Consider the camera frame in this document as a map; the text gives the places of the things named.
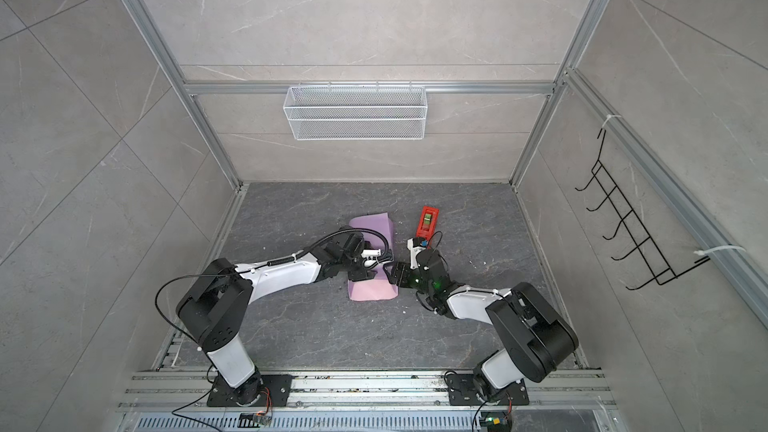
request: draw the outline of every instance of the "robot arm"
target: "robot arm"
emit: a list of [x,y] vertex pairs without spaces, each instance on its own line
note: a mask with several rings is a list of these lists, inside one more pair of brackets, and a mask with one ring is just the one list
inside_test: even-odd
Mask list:
[[541,382],[578,347],[571,326],[527,282],[504,289],[454,282],[437,249],[418,252],[415,266],[395,264],[390,283],[425,295],[437,315],[492,324],[502,340],[504,349],[474,370],[475,388],[484,399],[500,397],[506,387],[523,377]]
[[[216,366],[238,404],[252,404],[261,383],[238,335],[248,304],[339,272],[346,272],[354,282],[373,278],[373,267],[390,262],[391,253],[385,238],[385,250],[371,250],[362,232],[383,238],[376,231],[348,228],[273,261],[232,265],[219,258],[179,302],[179,319]],[[424,294],[436,314],[492,324],[499,334],[504,350],[482,361],[474,371],[475,387],[484,399],[500,397],[506,387],[523,377],[543,380],[578,346],[573,330],[530,284],[488,290],[454,282],[436,249],[418,252],[416,263],[416,268],[394,264],[387,271],[390,283]]]

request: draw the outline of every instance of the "cable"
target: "cable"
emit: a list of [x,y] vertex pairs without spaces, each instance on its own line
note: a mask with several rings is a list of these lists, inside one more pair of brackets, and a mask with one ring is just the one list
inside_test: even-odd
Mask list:
[[291,254],[291,255],[287,255],[287,256],[282,257],[282,258],[276,258],[274,260],[270,260],[265,265],[272,266],[272,265],[281,265],[281,264],[287,264],[289,262],[294,262],[294,261],[302,258],[304,255],[307,255],[310,252],[312,252],[312,250],[315,247],[321,246],[322,244],[328,242],[329,240],[331,240],[335,236],[341,235],[341,234],[349,234],[349,233],[353,233],[353,232],[364,232],[364,233],[368,233],[368,234],[372,234],[372,235],[377,236],[384,243],[384,251],[382,252],[382,255],[387,254],[389,252],[389,241],[379,231],[373,230],[371,228],[360,228],[360,227],[342,228],[340,230],[332,232],[331,234],[324,235],[323,237],[317,239],[313,244],[309,245],[308,247],[304,247],[303,249],[301,249],[300,251],[298,251],[295,254]]
[[455,370],[446,370],[446,372],[442,375],[443,382],[446,383],[446,388],[448,389],[448,392],[453,392],[456,389],[448,385],[448,376],[449,375],[458,375]]
[[480,404],[480,407],[478,407],[477,410],[475,410],[475,415],[472,417],[472,424],[471,424],[473,432],[475,430],[475,419],[478,418],[478,414],[480,413],[480,409],[484,408],[487,403],[488,403],[488,401],[486,400],[485,402]]
[[429,308],[429,307],[427,307],[426,305],[424,305],[424,302],[422,302],[422,298],[421,298],[421,296],[420,296],[420,295],[418,295],[418,291],[416,291],[416,300],[417,300],[417,301],[418,301],[418,302],[421,304],[421,306],[422,306],[422,307],[424,307],[426,310],[428,310],[428,311],[430,311],[430,312],[434,312],[434,311],[435,311],[435,309],[433,309],[433,308]]
[[208,378],[208,374],[210,374],[210,370],[211,370],[212,368],[214,368],[214,363],[213,363],[213,362],[211,362],[211,363],[210,363],[210,366],[208,367],[208,370],[206,370],[206,372],[205,372],[205,379],[207,380],[208,384],[213,384],[213,383],[214,383],[214,381],[213,381],[213,380],[211,380],[210,378]]
[[198,419],[196,419],[196,418],[191,418],[191,417],[187,417],[186,415],[181,415],[181,414],[178,414],[178,411],[179,411],[179,410],[181,410],[181,409],[183,409],[183,408],[188,408],[188,407],[189,407],[189,406],[191,406],[192,404],[196,404],[196,403],[197,403],[197,402],[199,402],[200,400],[202,400],[202,399],[205,399],[205,398],[206,398],[206,396],[207,396],[208,394],[210,394],[210,392],[211,392],[213,389],[214,389],[214,386],[213,386],[213,385],[211,385],[211,386],[210,386],[210,390],[208,390],[208,391],[207,391],[205,394],[203,394],[203,395],[202,395],[202,396],[200,396],[199,398],[197,398],[197,399],[195,399],[195,400],[193,400],[193,401],[189,402],[187,405],[182,405],[181,407],[179,407],[179,408],[177,408],[177,409],[174,409],[174,410],[172,410],[172,411],[170,412],[170,413],[171,413],[171,415],[175,415],[176,417],[179,417],[179,418],[183,418],[183,419],[187,419],[187,420],[192,420],[193,422],[197,422],[198,424],[207,425],[208,427],[210,427],[210,428],[212,428],[212,429],[214,429],[214,430],[217,430],[218,432],[224,432],[224,430],[223,430],[223,429],[220,429],[219,427],[216,427],[216,426],[215,426],[215,425],[213,425],[213,424],[208,424],[208,423],[207,423],[207,422],[205,422],[204,420],[198,420]]
[[429,240],[427,241],[427,248],[429,248],[429,244],[431,244],[431,243],[432,243],[432,239],[434,239],[434,238],[435,238],[435,235],[437,235],[437,234],[440,234],[440,239],[439,239],[439,240],[437,240],[437,243],[436,243],[436,244],[435,244],[435,246],[434,246],[434,247],[432,247],[432,248],[437,248],[437,247],[439,247],[439,246],[440,246],[440,242],[442,242],[442,236],[443,236],[443,234],[442,234],[442,230],[438,230],[438,231],[435,231],[435,233],[433,233],[433,234],[432,234],[432,236],[431,236],[431,237],[429,238]]
[[160,293],[161,293],[161,292],[163,291],[163,289],[164,289],[164,288],[166,288],[166,287],[167,287],[169,284],[172,284],[172,283],[174,283],[174,282],[176,282],[176,281],[178,281],[178,280],[181,280],[182,278],[198,278],[198,277],[226,277],[227,275],[234,275],[234,274],[236,274],[236,273],[237,273],[237,272],[232,272],[232,273],[230,273],[230,274],[216,274],[216,275],[214,275],[214,274],[203,274],[203,275],[181,275],[180,277],[172,278],[172,279],[171,279],[171,280],[169,280],[168,282],[166,282],[166,283],[162,284],[162,285],[160,286],[160,288],[158,289],[158,292],[157,292],[157,293],[154,295],[154,307],[155,307],[155,308],[158,310],[158,313],[159,313],[159,314],[160,314],[160,316],[163,318],[163,320],[164,320],[164,321],[166,321],[166,322],[168,322],[168,325],[170,325],[171,327],[175,328],[176,330],[178,330],[178,331],[179,331],[179,332],[181,332],[182,334],[186,335],[186,336],[188,337],[188,339],[189,339],[189,340],[191,340],[191,341],[193,341],[193,342],[197,343],[197,341],[196,341],[196,340],[195,340],[195,339],[194,339],[194,338],[193,338],[191,335],[189,335],[189,334],[187,333],[187,331],[183,330],[181,327],[179,327],[178,325],[176,325],[176,324],[174,324],[173,322],[171,322],[171,321],[170,321],[170,319],[168,319],[168,317],[166,317],[166,316],[165,316],[165,314],[163,313],[163,311],[161,311],[161,310],[160,310],[160,306],[158,305],[158,299],[159,299],[159,297],[160,297]]
[[507,398],[509,399],[509,408],[507,408],[507,413],[504,415],[504,418],[509,420],[509,415],[512,413],[512,396],[509,395],[509,392],[507,392]]

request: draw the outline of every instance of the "aluminum rail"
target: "aluminum rail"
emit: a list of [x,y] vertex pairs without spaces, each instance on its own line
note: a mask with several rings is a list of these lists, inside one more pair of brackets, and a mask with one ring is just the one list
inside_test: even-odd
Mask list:
[[549,122],[552,120],[552,115],[555,109],[558,107],[560,97],[562,95],[562,82],[565,71],[576,67],[581,61],[581,57],[589,45],[589,41],[594,34],[594,30],[597,29],[600,22],[600,18],[605,12],[605,7],[608,6],[610,0],[589,0],[587,9],[584,11],[584,15],[581,17],[581,22],[578,24],[574,38],[571,41],[571,45],[568,47],[568,51],[565,53],[565,58],[560,65],[555,83],[557,88],[554,91],[552,97],[544,103],[542,110],[536,118],[536,123],[533,126],[533,130],[528,135],[528,140],[523,147],[523,151],[518,159],[518,164],[512,172],[512,176],[509,178],[509,183],[517,189],[520,186],[520,182],[523,179],[525,171],[528,170],[533,155],[536,152],[538,144],[542,141],[544,131],[547,129]]
[[203,94],[285,94],[291,86],[419,86],[429,93],[552,93],[554,84],[543,81],[272,81],[272,82],[187,82],[187,93]]
[[[607,115],[618,113],[578,70],[567,70],[565,81],[602,122]],[[643,173],[654,190],[672,210],[687,231],[703,249],[735,244],[725,228],[706,210],[675,174],[653,153],[627,121],[617,118],[605,124],[633,164]],[[728,282],[768,328],[768,276],[744,252],[720,250],[710,259]]]
[[181,75],[180,68],[173,54],[171,54],[168,45],[163,40],[162,35],[159,32],[158,27],[152,21],[152,17],[147,11],[147,6],[142,0],[122,0],[125,4],[125,8],[128,10],[130,18],[133,19],[136,27],[141,32],[144,41],[152,51],[154,58],[163,70],[163,73],[168,78],[171,86],[174,88],[176,95],[178,95],[184,108],[189,113],[192,121],[194,122],[197,130],[203,136],[211,154],[216,158],[216,162],[219,163],[219,167],[224,172],[227,180],[229,180],[232,188],[237,190],[242,181],[237,177],[235,168],[232,165],[228,155],[224,151],[224,147],[219,142],[219,137],[214,129],[208,123],[208,120],[200,108],[200,105],[190,96],[184,89],[184,78]]
[[[199,398],[210,389],[206,368],[137,372],[126,385],[119,412],[168,412]],[[442,377],[444,370],[272,370],[291,374],[286,408],[278,410],[475,410],[451,406]],[[556,370],[540,384],[526,382],[529,409],[615,409],[613,395],[601,370]],[[207,408],[204,400],[194,411]],[[506,404],[487,410],[506,409]],[[260,408],[242,408],[255,411]]]

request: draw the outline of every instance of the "marble floor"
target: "marble floor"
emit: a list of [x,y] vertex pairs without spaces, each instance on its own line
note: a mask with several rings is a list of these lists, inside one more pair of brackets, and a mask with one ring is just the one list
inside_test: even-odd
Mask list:
[[[477,287],[532,283],[547,299],[522,213],[506,184],[251,184],[222,256],[257,262],[290,254],[355,216],[388,212],[396,258],[422,207],[440,209],[439,249],[451,277]],[[352,302],[341,275],[286,289],[248,307],[240,329],[259,368],[473,368],[502,345],[491,325],[453,321],[423,309],[414,292],[380,302]],[[182,343],[177,367],[208,362]],[[568,360],[562,367],[572,368]]]

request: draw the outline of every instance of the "white cable clip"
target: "white cable clip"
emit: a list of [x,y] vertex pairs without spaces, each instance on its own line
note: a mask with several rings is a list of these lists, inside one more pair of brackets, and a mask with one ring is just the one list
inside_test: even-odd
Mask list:
[[612,114],[608,114],[608,115],[606,115],[606,116],[605,116],[605,121],[603,122],[603,125],[602,125],[602,126],[600,126],[600,128],[601,128],[601,129],[605,129],[605,124],[607,124],[607,123],[608,123],[608,121],[609,121],[609,120],[611,120],[611,119],[613,119],[614,117],[621,117],[621,116],[615,116],[615,115],[612,115]]
[[696,255],[707,255],[711,252],[717,252],[719,250],[741,250],[742,252],[746,252],[746,249],[744,247],[741,247],[739,245],[718,245],[717,247],[708,248],[707,250],[694,250],[694,254]]

